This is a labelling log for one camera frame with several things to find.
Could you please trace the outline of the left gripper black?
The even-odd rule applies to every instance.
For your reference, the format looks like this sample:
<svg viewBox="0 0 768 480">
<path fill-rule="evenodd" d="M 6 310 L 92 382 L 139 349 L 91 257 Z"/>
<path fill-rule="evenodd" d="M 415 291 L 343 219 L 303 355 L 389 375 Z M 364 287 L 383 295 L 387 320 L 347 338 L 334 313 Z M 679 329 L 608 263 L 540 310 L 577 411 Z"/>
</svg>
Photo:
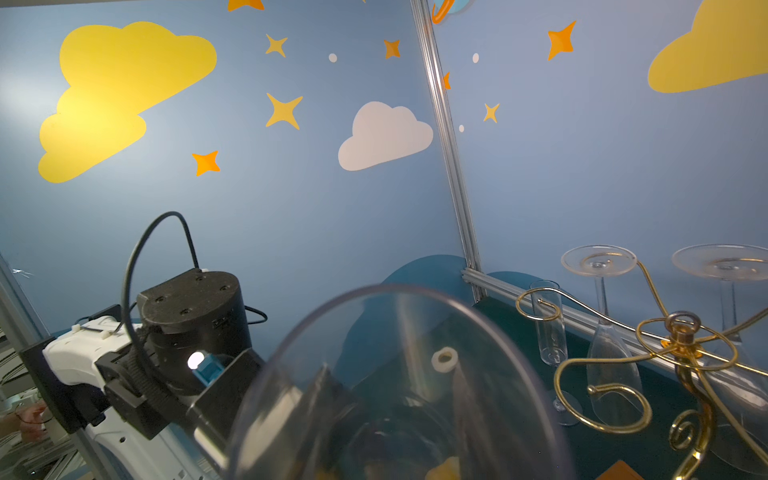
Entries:
<svg viewBox="0 0 768 480">
<path fill-rule="evenodd" d="M 192 438 L 214 469 L 224 471 L 235 419 L 264 361 L 255 351 L 246 349 L 227 365 L 205 351 L 191 354 L 187 364 L 203 386 L 186 414 L 193 427 Z"/>
</svg>

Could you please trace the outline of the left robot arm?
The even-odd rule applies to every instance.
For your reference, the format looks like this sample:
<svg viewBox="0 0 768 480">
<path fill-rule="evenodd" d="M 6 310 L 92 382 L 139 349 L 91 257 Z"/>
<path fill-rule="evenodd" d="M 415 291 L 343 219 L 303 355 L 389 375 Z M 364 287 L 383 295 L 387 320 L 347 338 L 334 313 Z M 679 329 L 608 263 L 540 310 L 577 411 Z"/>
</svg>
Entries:
<svg viewBox="0 0 768 480">
<path fill-rule="evenodd" d="M 236 276 L 191 269 L 22 350 L 52 416 L 135 479 L 221 476 L 262 368 Z"/>
</svg>

